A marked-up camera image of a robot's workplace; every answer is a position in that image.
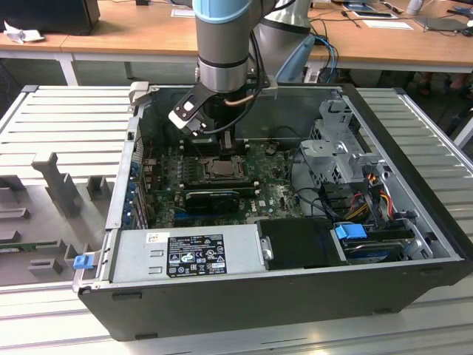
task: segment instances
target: blue cable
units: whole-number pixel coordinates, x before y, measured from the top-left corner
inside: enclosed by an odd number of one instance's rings
[[[316,36],[316,38],[327,47],[327,49],[330,51],[330,55],[332,56],[332,69],[330,70],[330,75],[327,79],[327,83],[330,83],[330,76],[332,76],[333,70],[335,69],[335,52],[332,45],[325,41],[322,37]]]

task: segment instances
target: blue plastic clip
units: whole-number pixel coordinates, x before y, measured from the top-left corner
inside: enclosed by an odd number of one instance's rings
[[[335,228],[339,239],[368,238],[361,224],[342,224]]]
[[[82,270],[84,268],[94,268],[94,256],[93,255],[78,255],[74,259],[73,267],[75,270]]]

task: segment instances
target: power supply label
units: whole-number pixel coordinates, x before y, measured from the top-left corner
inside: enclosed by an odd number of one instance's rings
[[[169,277],[226,274],[223,235],[170,237],[166,272]]]

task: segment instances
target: copper pipe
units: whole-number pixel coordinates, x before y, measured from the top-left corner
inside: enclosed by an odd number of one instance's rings
[[[244,104],[246,104],[247,102],[251,101],[254,99],[254,95],[251,94],[245,98],[241,98],[239,100],[236,100],[236,101],[229,101],[227,99],[225,99],[223,102],[225,102],[225,105],[229,106],[229,107],[238,107],[238,106],[242,106]]]

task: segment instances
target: white desk leg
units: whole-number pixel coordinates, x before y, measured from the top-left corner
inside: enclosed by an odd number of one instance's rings
[[[56,61],[59,62],[62,68],[62,73],[66,78],[68,86],[78,86],[79,80],[75,76],[74,71],[74,58],[71,53],[58,53],[56,54]]]
[[[132,63],[129,61],[125,61],[124,64],[125,64],[126,78],[129,80],[133,80],[135,77],[133,76]]]
[[[466,124],[466,126],[458,133],[458,136],[455,138],[453,143],[455,143],[458,148],[462,149],[465,144],[468,143],[470,138],[473,136],[473,118],[470,118],[470,121]]]

